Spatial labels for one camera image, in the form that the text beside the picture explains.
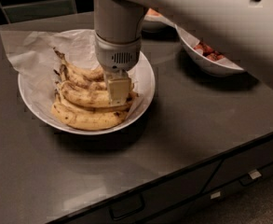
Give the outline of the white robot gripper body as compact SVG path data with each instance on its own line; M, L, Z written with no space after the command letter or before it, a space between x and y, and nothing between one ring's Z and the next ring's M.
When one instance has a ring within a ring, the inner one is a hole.
M139 61L141 39L128 43L112 43L95 35L95 53L99 64L107 72L129 71Z

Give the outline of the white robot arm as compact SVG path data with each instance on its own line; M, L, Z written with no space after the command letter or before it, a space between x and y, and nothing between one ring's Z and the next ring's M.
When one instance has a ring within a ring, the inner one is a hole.
M149 8L273 90L273 0L94 0L96 55L106 71L138 62Z

